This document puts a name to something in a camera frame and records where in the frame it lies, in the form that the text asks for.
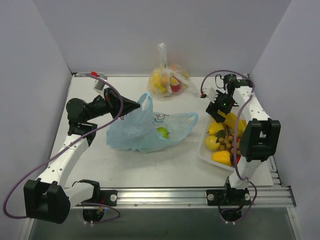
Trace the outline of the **yellow fake banana bunch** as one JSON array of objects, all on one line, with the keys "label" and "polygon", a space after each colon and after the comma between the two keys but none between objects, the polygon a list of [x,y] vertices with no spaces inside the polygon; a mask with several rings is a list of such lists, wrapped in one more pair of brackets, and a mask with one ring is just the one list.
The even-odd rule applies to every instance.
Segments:
[{"label": "yellow fake banana bunch", "polygon": [[[236,129],[236,121],[237,121],[237,115],[230,112],[228,114],[225,114],[221,111],[218,111],[218,113],[225,118],[225,121],[223,122],[224,125],[231,128],[233,131]],[[241,137],[247,127],[247,122],[244,119],[239,119],[238,125],[237,125],[237,136]]]}]

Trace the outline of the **light blue plastic bag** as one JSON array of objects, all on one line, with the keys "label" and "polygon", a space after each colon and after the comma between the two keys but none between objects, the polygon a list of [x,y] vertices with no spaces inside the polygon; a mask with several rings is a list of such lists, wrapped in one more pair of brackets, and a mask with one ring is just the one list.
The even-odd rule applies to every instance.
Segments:
[{"label": "light blue plastic bag", "polygon": [[[147,154],[179,144],[198,122],[195,112],[165,114],[154,112],[149,92],[137,101],[141,107],[119,117],[106,131],[106,144],[118,150],[132,150]],[[166,128],[169,138],[163,138],[157,128]]]}]

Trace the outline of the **brown fake longan bunch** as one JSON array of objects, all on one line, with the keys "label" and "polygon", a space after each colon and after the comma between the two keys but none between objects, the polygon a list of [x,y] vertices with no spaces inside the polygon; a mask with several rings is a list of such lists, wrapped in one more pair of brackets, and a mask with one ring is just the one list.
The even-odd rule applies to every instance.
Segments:
[{"label": "brown fake longan bunch", "polygon": [[227,151],[231,154],[234,153],[235,148],[240,147],[240,140],[242,133],[235,138],[234,132],[227,126],[225,130],[220,130],[215,135],[217,137],[216,142],[219,144],[219,151]]}]

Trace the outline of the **green fake apple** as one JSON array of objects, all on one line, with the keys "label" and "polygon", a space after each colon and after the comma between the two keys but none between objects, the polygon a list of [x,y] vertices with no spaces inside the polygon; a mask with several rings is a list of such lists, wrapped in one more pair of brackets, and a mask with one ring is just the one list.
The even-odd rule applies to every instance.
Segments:
[{"label": "green fake apple", "polygon": [[169,132],[168,132],[168,130],[166,129],[166,128],[164,128],[164,127],[158,127],[157,128],[157,131],[158,131],[158,133],[163,137],[163,138],[165,138],[165,139],[168,139],[169,138]]}]

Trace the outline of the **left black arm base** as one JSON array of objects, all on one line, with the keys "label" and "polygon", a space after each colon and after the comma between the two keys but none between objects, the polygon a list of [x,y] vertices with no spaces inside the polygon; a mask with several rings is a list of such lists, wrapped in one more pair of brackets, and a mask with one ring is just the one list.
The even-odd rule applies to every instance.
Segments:
[{"label": "left black arm base", "polygon": [[100,190],[97,197],[81,203],[82,212],[77,217],[84,225],[91,227],[117,220],[121,217],[120,211],[116,209],[117,200],[117,190]]}]

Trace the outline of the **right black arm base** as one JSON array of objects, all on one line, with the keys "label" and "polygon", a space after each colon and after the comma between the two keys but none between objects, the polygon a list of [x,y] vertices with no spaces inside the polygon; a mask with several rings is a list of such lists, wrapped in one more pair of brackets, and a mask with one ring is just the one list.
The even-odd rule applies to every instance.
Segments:
[{"label": "right black arm base", "polygon": [[207,205],[218,207],[221,218],[227,224],[235,224],[242,216],[242,210],[245,206],[251,205],[251,196],[249,190],[235,189],[228,183],[220,189],[206,190]]}]

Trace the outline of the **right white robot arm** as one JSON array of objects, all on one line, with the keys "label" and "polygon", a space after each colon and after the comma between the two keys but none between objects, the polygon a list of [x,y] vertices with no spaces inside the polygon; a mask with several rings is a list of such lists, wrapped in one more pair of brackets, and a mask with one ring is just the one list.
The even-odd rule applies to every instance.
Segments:
[{"label": "right white robot arm", "polygon": [[222,200],[232,205],[240,198],[238,190],[251,183],[257,168],[276,152],[281,124],[272,119],[261,106],[255,95],[255,84],[249,77],[227,70],[223,91],[201,91],[210,103],[205,110],[214,120],[222,123],[235,104],[239,106],[237,117],[244,117],[247,125],[239,142],[240,159],[234,160],[235,170],[228,177],[230,187],[222,191]]}]

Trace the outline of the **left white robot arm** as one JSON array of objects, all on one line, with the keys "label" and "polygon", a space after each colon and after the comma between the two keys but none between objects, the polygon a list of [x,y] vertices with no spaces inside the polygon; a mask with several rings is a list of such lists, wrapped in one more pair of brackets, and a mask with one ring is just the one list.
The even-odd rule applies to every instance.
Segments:
[{"label": "left white robot arm", "polygon": [[140,106],[138,102],[117,95],[110,87],[89,103],[79,98],[70,99],[65,106],[69,129],[60,152],[36,180],[24,184],[26,216],[62,224],[71,208],[82,203],[99,205],[102,200],[99,182],[82,179],[70,188],[65,187],[77,161],[96,137],[98,126],[90,120],[106,114],[116,120]]}]

